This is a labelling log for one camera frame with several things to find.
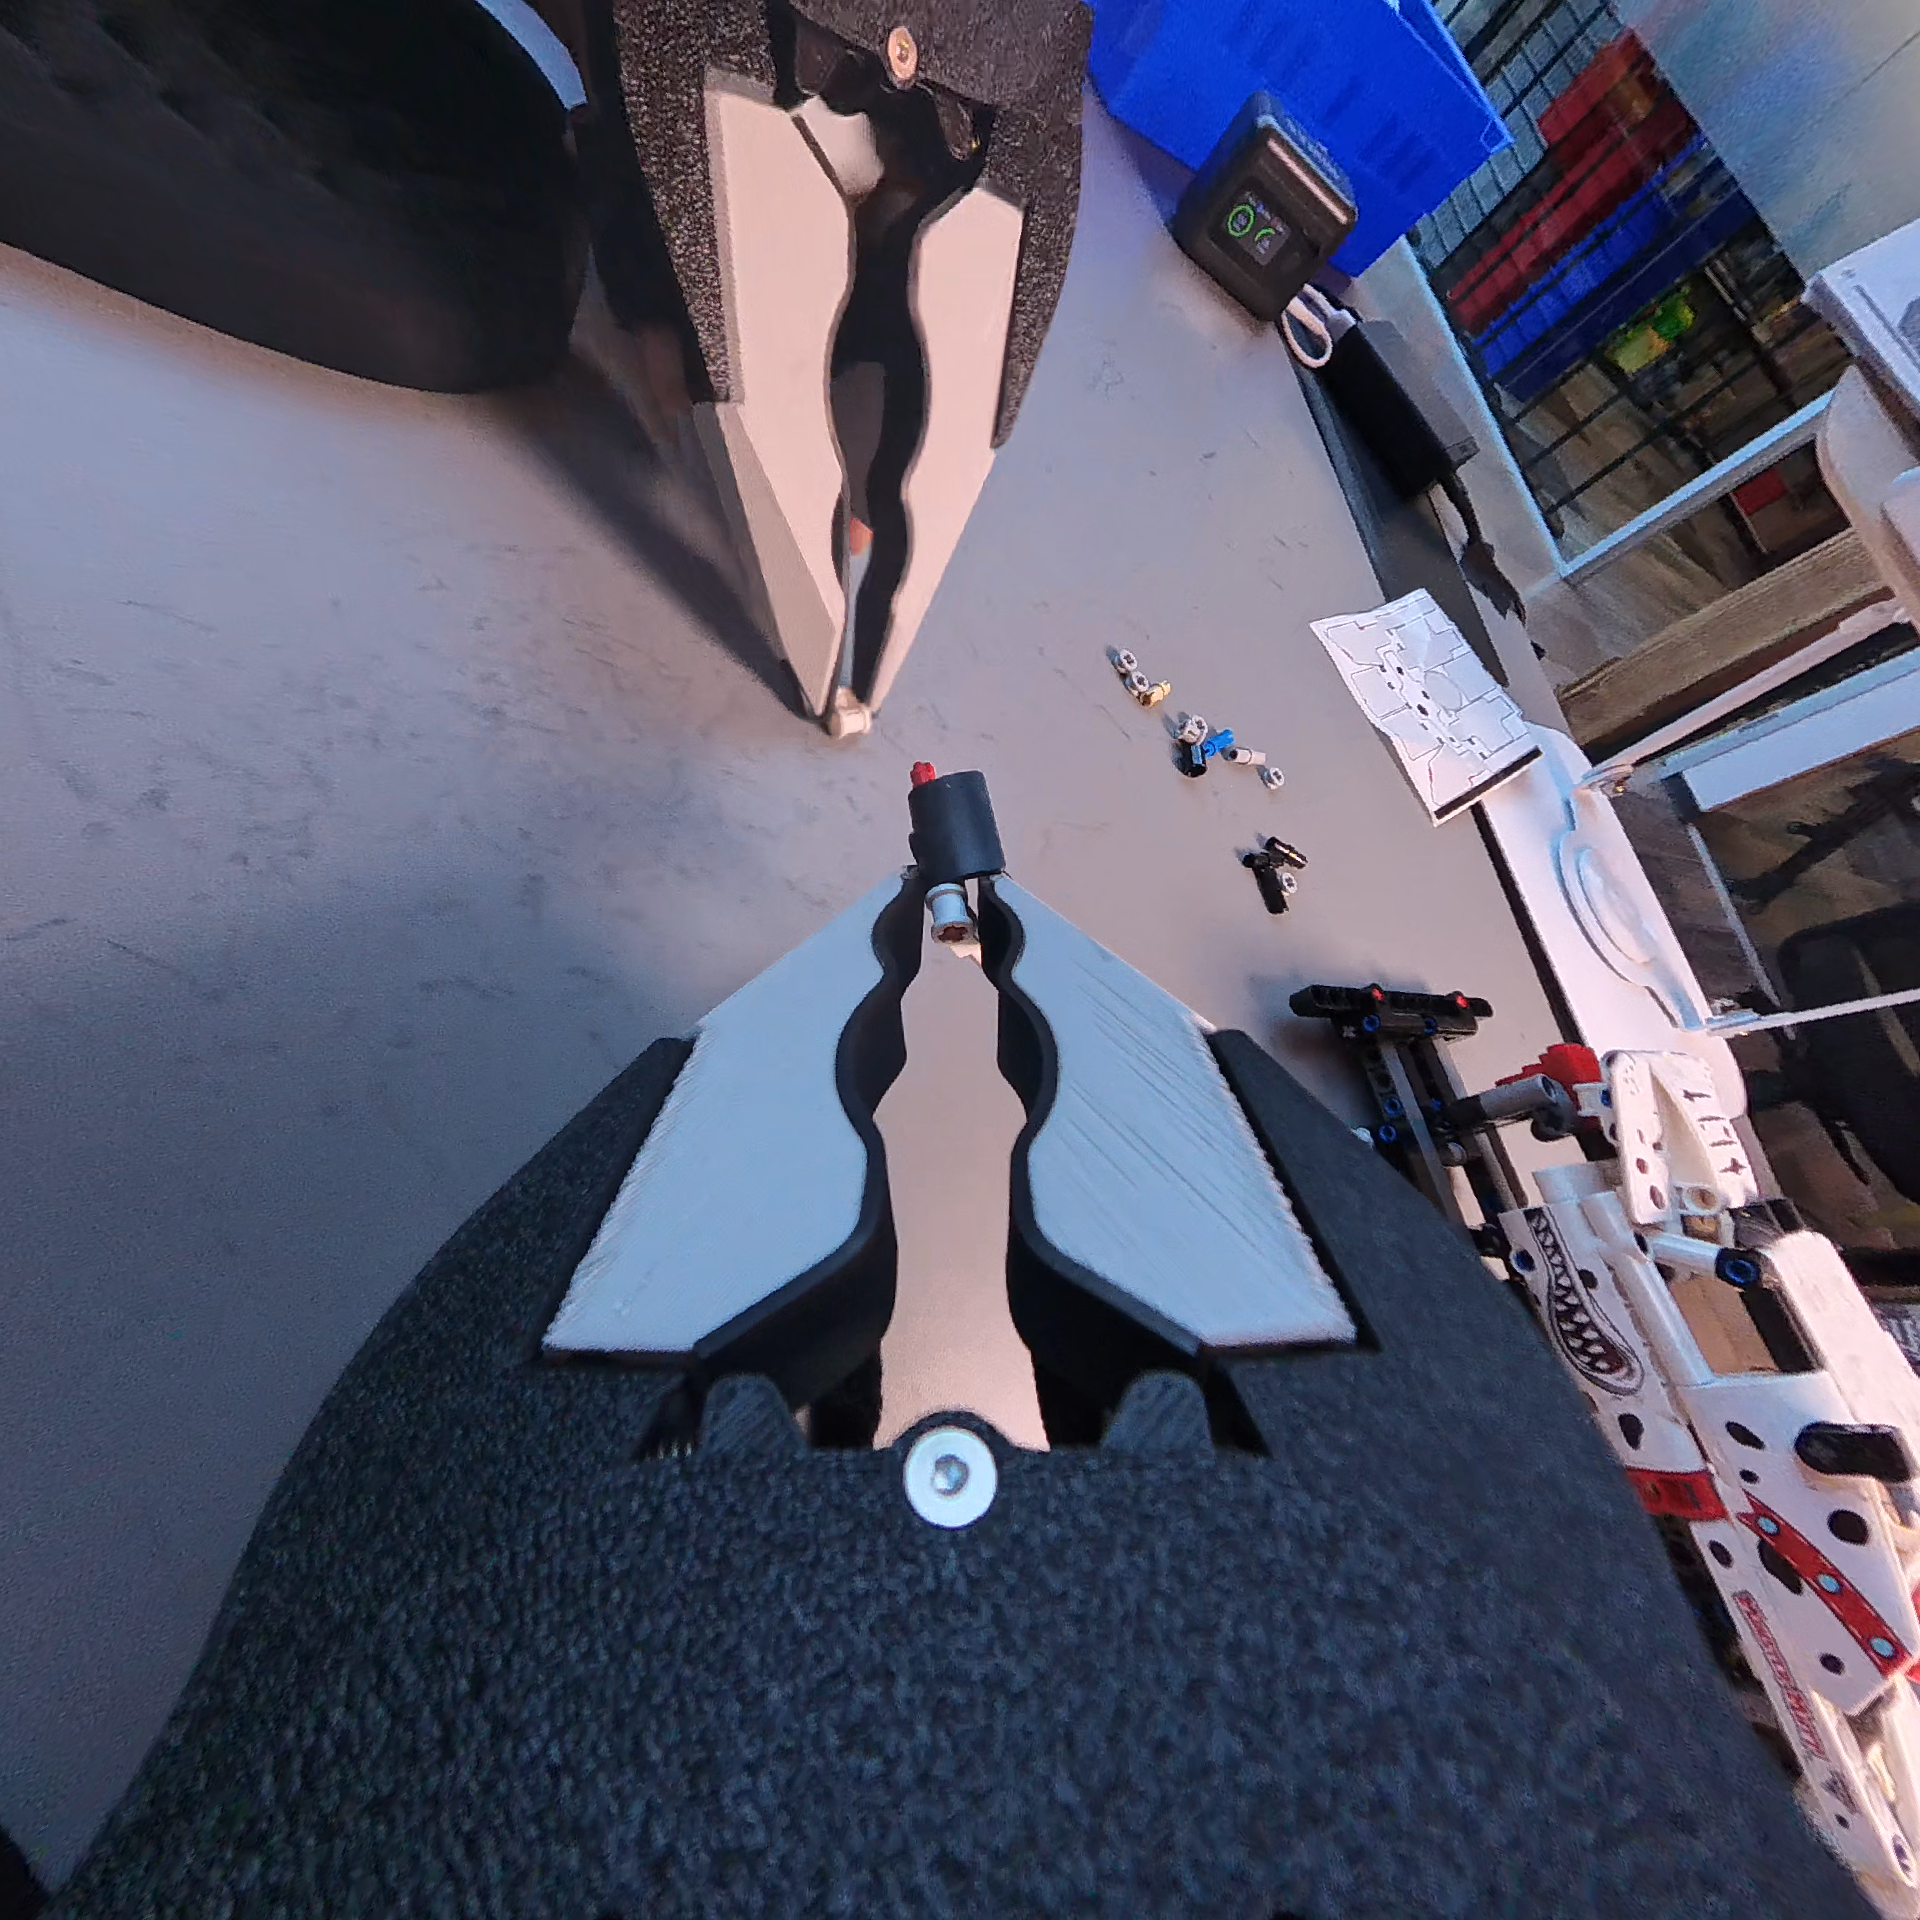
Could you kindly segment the black power adapter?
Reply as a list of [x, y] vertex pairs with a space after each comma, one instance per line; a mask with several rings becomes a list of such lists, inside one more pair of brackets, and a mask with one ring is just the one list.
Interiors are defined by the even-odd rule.
[[1402, 498], [1443, 486], [1480, 457], [1475, 431], [1438, 391], [1395, 322], [1346, 325], [1319, 377], [1346, 427], [1369, 449]]

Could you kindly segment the cluster of small lego pieces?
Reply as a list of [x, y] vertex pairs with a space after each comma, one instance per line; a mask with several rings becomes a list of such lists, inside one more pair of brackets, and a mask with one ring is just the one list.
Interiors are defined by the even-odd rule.
[[[1109, 646], [1106, 659], [1121, 687], [1141, 708], [1161, 708], [1170, 700], [1170, 682], [1147, 671], [1134, 651]], [[1182, 710], [1170, 717], [1168, 750], [1176, 771], [1187, 780], [1206, 777], [1219, 767], [1241, 767], [1253, 773], [1262, 791], [1272, 796], [1285, 788], [1285, 773], [1275, 761], [1241, 742], [1230, 726], [1214, 726], [1198, 710]], [[1280, 919], [1294, 908], [1311, 859], [1287, 836], [1262, 831], [1253, 844], [1237, 851], [1237, 865], [1253, 875], [1265, 911]]]

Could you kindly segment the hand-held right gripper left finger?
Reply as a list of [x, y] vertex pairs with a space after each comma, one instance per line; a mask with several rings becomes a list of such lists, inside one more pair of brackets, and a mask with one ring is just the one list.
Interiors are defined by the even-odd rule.
[[879, 1106], [905, 1068], [922, 877], [877, 885], [695, 1028], [545, 1333], [545, 1359], [767, 1377], [817, 1449], [871, 1449], [896, 1222]]

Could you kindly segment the shelf of coloured bins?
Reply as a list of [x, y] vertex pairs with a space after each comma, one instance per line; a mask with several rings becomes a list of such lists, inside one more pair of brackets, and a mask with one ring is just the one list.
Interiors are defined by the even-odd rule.
[[1579, 550], [1825, 401], [1849, 355], [1619, 4], [1435, 11], [1507, 143], [1408, 239]]

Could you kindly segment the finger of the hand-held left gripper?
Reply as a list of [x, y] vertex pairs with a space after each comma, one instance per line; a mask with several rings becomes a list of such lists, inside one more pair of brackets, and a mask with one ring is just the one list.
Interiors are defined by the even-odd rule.
[[880, 391], [855, 517], [855, 698], [880, 708], [922, 630], [998, 453], [1024, 215], [981, 186], [933, 210], [905, 261], [905, 339]]
[[695, 413], [744, 591], [808, 714], [848, 686], [848, 468], [832, 346], [857, 263], [857, 116], [711, 68], [705, 89], [728, 397]]

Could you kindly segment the white sticker sheet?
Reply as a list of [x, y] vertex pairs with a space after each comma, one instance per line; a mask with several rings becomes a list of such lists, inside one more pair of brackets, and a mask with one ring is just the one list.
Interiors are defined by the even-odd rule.
[[1434, 825], [1455, 821], [1541, 757], [1523, 708], [1430, 589], [1318, 618], [1312, 636]]

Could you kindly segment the black box green mark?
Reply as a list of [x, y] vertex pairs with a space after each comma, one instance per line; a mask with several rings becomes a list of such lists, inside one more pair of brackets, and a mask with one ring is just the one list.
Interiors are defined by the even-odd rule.
[[1357, 222], [1342, 167], [1257, 89], [1185, 187], [1170, 235], [1251, 316], [1278, 322]]

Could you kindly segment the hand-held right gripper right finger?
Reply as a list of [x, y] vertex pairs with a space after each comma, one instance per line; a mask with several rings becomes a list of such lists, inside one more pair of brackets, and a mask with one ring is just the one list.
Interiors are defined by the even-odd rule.
[[1246, 1359], [1346, 1354], [1359, 1318], [1216, 1055], [1216, 1028], [1023, 885], [978, 885], [998, 1066], [1023, 1106], [1007, 1295], [1048, 1442], [1098, 1447], [1146, 1377], [1262, 1451]]

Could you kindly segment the lego instruction booklet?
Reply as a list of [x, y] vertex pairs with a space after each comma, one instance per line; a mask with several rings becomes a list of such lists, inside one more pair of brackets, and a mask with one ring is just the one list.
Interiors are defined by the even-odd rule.
[[1918, 412], [1918, 220], [1818, 271], [1803, 302]]

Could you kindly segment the white lego monster truck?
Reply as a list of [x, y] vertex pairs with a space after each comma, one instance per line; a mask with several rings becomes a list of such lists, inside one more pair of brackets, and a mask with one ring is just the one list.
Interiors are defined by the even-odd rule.
[[1750, 1723], [1881, 1915], [1918, 1913], [1915, 1371], [1693, 1050], [1546, 1046], [1472, 1093], [1465, 993], [1312, 982], [1378, 1156], [1497, 1260]]

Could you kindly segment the black lego connector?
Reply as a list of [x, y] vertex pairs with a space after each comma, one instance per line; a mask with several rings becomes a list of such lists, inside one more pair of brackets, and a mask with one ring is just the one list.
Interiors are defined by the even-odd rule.
[[1007, 853], [989, 780], [978, 771], [939, 774], [909, 788], [909, 846], [926, 886], [1007, 874]]

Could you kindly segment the black wrist rest pad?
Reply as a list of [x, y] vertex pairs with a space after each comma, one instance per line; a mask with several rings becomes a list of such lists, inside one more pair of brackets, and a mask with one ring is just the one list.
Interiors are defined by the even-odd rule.
[[3, 238], [426, 393], [543, 379], [587, 269], [560, 97], [466, 3], [6, 3]]

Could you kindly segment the wooden post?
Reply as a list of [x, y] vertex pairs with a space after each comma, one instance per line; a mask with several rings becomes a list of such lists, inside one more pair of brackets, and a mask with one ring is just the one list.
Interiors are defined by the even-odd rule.
[[1785, 661], [1846, 618], [1886, 618], [1896, 596], [1861, 537], [1842, 532], [1576, 678], [1558, 701], [1584, 753], [1613, 753]]

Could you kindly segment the blue plastic bin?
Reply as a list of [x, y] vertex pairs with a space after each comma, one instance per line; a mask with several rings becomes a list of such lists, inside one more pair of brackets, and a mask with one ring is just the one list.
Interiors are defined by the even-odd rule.
[[1111, 116], [1190, 169], [1259, 89], [1357, 191], [1335, 252], [1361, 276], [1513, 143], [1427, 3], [1093, 3], [1088, 71]]

